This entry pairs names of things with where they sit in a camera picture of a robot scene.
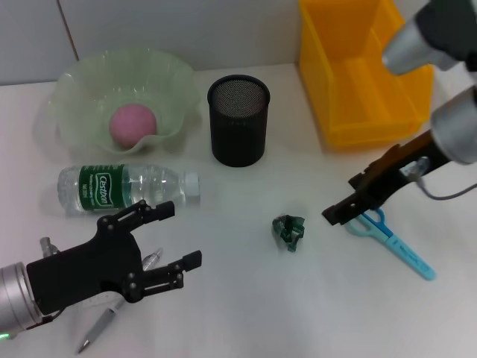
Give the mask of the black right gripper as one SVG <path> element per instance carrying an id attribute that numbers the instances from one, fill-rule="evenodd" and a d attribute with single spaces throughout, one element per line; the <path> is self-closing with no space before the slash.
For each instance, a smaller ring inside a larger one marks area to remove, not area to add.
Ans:
<path id="1" fill-rule="evenodd" d="M 400 171 L 410 163 L 427 157 L 429 171 L 447 164 L 449 159 L 435 144 L 429 131 L 404 145 L 395 145 L 362 173 L 349 180 L 355 193 L 328 207 L 322 216 L 331 224 L 346 224 L 368 210 L 382 206 L 395 192 L 408 184 Z"/>

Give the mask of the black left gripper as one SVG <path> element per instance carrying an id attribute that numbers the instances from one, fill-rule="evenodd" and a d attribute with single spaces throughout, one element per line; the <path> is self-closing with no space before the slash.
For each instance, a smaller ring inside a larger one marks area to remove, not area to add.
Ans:
<path id="1" fill-rule="evenodd" d="M 98 220 L 97 232 L 82 245 L 26 266 L 34 300 L 44 315 L 102 292 L 117 292 L 129 303 L 182 289 L 184 273 L 202 265 L 202 252 L 151 270 L 142 270 L 139 246 L 131 234 L 144 224 L 175 216 L 167 201 L 151 207 L 145 200 Z"/>

